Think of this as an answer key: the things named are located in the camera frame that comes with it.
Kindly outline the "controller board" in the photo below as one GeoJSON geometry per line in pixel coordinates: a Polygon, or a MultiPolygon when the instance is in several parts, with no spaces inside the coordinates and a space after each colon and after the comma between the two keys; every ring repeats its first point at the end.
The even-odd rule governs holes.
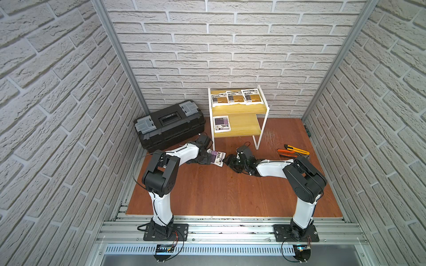
{"type": "Polygon", "coordinates": [[[175,252],[175,246],[173,244],[158,244],[155,247],[154,258],[158,262],[165,262],[170,259],[175,252]]]}
{"type": "Polygon", "coordinates": [[[311,257],[311,247],[310,246],[295,246],[293,245],[294,249],[294,258],[302,263],[307,263],[308,260],[311,257]]]}

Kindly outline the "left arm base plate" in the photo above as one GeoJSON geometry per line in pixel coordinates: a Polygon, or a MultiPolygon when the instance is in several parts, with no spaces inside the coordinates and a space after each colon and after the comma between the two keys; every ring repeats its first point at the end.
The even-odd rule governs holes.
{"type": "Polygon", "coordinates": [[[157,242],[185,242],[187,240],[188,231],[188,224],[179,223],[168,226],[160,226],[153,222],[146,226],[143,240],[157,242]]]}

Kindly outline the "black plastic toolbox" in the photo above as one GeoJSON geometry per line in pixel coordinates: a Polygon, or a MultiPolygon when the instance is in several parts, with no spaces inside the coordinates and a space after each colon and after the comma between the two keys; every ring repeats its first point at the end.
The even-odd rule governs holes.
{"type": "Polygon", "coordinates": [[[135,119],[134,127],[142,147],[153,153],[202,133],[205,118],[195,102],[187,100],[135,119]]]}

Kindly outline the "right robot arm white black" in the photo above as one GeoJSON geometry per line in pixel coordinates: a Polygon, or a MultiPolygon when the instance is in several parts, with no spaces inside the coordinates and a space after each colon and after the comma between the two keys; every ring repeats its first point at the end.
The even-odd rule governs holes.
{"type": "Polygon", "coordinates": [[[327,180],[309,162],[307,156],[297,156],[285,161],[256,159],[250,148],[243,145],[237,148],[235,155],[227,156],[224,163],[239,174],[286,179],[297,196],[289,231],[301,238],[312,227],[315,208],[324,194],[327,180]]]}

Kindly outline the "right controller board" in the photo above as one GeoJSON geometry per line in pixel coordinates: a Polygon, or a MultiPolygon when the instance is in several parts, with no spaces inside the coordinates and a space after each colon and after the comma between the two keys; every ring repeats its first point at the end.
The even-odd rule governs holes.
{"type": "Polygon", "coordinates": [[[294,249],[294,258],[302,263],[307,263],[308,260],[311,257],[311,247],[310,246],[295,246],[293,245],[294,249]]]}

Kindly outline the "left controller board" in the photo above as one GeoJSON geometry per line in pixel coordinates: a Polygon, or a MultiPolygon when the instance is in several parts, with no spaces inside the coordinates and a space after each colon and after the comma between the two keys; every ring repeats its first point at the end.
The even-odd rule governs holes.
{"type": "Polygon", "coordinates": [[[175,246],[173,244],[158,244],[155,247],[154,258],[158,262],[165,262],[170,259],[175,252],[175,246]]]}

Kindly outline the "orange handled pliers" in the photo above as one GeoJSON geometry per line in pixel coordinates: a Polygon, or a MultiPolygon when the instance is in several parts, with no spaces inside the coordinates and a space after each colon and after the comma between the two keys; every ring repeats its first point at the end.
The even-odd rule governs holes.
{"type": "Polygon", "coordinates": [[[297,158],[297,157],[305,157],[307,159],[310,158],[310,153],[304,150],[288,150],[288,149],[277,149],[277,153],[280,157],[283,158],[297,158]]]}

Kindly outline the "yellow coffee bag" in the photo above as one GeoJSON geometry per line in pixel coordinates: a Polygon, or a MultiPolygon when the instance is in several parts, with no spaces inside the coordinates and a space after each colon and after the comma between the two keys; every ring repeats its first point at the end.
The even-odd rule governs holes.
{"type": "Polygon", "coordinates": [[[213,94],[211,96],[212,107],[229,105],[226,93],[213,94]]]}
{"type": "Polygon", "coordinates": [[[264,101],[258,89],[244,89],[241,91],[246,105],[263,104],[264,101]]]}
{"type": "Polygon", "coordinates": [[[228,103],[230,105],[235,105],[235,104],[245,105],[246,104],[246,100],[243,96],[242,91],[235,91],[235,92],[234,91],[227,91],[226,96],[227,96],[228,103]]]}

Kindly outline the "yellow utility knife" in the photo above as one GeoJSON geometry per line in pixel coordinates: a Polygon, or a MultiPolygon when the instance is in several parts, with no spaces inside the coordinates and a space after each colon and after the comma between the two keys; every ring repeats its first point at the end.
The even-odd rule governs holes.
{"type": "Polygon", "coordinates": [[[303,149],[300,149],[300,148],[297,148],[297,147],[294,147],[294,146],[291,146],[291,145],[287,145],[287,144],[285,144],[285,149],[287,151],[289,151],[290,153],[294,153],[294,154],[310,155],[309,151],[306,151],[306,150],[303,150],[303,149]]]}

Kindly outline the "white frame wooden shelf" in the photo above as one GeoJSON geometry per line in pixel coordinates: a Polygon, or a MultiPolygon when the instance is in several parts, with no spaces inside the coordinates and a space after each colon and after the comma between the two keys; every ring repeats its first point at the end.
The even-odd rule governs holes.
{"type": "Polygon", "coordinates": [[[259,149],[262,135],[264,133],[266,121],[270,108],[263,93],[261,86],[257,88],[264,101],[263,104],[255,105],[224,105],[212,107],[211,96],[213,94],[226,93],[227,91],[242,91],[242,89],[208,89],[209,93],[209,114],[210,114],[210,127],[211,139],[213,142],[213,150],[215,150],[215,139],[224,137],[242,137],[252,136],[254,146],[259,149]],[[231,131],[224,133],[214,133],[214,116],[228,116],[231,126],[231,131]]]}

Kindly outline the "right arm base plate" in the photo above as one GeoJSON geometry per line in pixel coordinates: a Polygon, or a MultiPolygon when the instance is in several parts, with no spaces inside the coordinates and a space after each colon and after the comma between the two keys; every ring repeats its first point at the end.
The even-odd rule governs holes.
{"type": "Polygon", "coordinates": [[[317,229],[314,225],[309,225],[305,229],[300,229],[296,225],[273,225],[276,242],[319,242],[317,229]]]}

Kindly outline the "aluminium rail frame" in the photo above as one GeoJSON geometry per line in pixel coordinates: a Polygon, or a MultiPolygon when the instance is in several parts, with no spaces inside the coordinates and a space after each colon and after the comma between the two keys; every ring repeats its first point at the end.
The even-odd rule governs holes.
{"type": "Polygon", "coordinates": [[[174,255],[196,256],[294,256],[293,245],[354,246],[357,251],[368,245],[360,226],[341,218],[315,221],[319,242],[276,242],[273,225],[289,225],[289,218],[219,216],[177,216],[177,224],[189,225],[185,242],[144,241],[148,219],[148,216],[132,216],[104,222],[95,239],[98,255],[154,255],[158,244],[173,244],[174,255]]]}

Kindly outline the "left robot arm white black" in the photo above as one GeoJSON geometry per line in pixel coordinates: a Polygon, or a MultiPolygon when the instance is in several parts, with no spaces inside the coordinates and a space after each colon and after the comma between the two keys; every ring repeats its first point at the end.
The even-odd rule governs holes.
{"type": "Polygon", "coordinates": [[[211,138],[200,134],[194,141],[174,150],[156,150],[149,161],[142,182],[152,200],[153,217],[149,230],[160,237],[170,237],[174,229],[174,215],[170,203],[179,167],[183,164],[203,164],[210,160],[207,152],[211,138]]]}

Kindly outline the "purple coffee bag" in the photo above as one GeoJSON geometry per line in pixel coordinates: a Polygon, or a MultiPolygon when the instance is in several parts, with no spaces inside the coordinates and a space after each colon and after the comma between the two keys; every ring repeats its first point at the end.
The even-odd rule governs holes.
{"type": "Polygon", "coordinates": [[[207,150],[207,161],[208,164],[223,167],[226,153],[220,151],[214,151],[211,149],[207,150]]]}
{"type": "Polygon", "coordinates": [[[230,121],[228,116],[214,116],[214,133],[224,133],[231,131],[230,121]]]}

